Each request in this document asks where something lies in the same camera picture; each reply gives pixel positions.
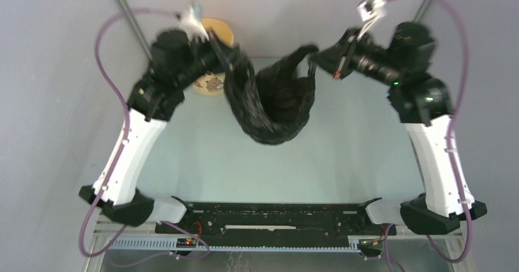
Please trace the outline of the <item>yellow capybara trash bin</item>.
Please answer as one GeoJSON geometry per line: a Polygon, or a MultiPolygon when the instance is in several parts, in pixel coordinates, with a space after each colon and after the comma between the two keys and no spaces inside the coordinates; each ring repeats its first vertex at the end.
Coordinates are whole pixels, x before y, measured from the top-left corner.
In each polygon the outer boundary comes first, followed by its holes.
{"type": "MultiPolygon", "coordinates": [[[[221,41],[229,46],[234,43],[234,34],[231,28],[224,21],[217,18],[203,18],[202,25],[207,30],[213,30],[221,41]]],[[[223,94],[225,72],[222,69],[215,72],[208,72],[194,83],[193,87],[200,94],[206,96],[217,96],[223,94]]]]}

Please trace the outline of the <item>black trash bag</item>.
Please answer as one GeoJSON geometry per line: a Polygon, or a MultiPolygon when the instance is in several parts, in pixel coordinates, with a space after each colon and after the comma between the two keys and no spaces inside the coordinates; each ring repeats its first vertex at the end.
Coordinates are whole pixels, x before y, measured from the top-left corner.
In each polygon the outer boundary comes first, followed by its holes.
{"type": "Polygon", "coordinates": [[[242,131],[263,145],[281,145],[307,125],[315,103],[315,67],[305,76],[299,64],[319,48],[301,45],[273,64],[254,70],[250,58],[235,52],[226,67],[224,93],[242,131]]]}

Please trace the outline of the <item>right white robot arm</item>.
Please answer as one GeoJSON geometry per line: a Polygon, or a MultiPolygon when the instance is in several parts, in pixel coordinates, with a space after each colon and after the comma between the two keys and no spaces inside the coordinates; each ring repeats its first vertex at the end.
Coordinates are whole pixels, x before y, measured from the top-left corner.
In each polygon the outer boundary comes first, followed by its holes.
{"type": "Polygon", "coordinates": [[[371,234],[381,224],[405,225],[418,235],[446,235],[461,221],[487,213],[466,185],[449,125],[454,118],[447,86],[428,73],[436,41],[418,23],[400,23],[388,47],[369,33],[349,28],[333,46],[311,55],[309,62],[341,80],[358,72],[388,87],[388,101],[408,133],[424,193],[404,202],[376,198],[356,217],[356,226],[371,234]]]}

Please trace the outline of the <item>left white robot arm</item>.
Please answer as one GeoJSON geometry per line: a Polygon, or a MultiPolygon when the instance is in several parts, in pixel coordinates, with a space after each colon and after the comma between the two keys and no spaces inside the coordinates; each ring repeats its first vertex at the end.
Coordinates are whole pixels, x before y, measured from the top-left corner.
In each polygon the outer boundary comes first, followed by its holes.
{"type": "Polygon", "coordinates": [[[185,202],[175,196],[150,197],[136,184],[154,143],[183,103],[184,91],[208,72],[231,72],[241,51],[214,31],[207,41],[188,41],[183,32],[166,32],[151,51],[147,71],[122,102],[124,122],[118,144],[98,180],[83,186],[79,195],[113,222],[137,227],[169,221],[177,232],[186,233],[193,227],[193,216],[185,202]]]}

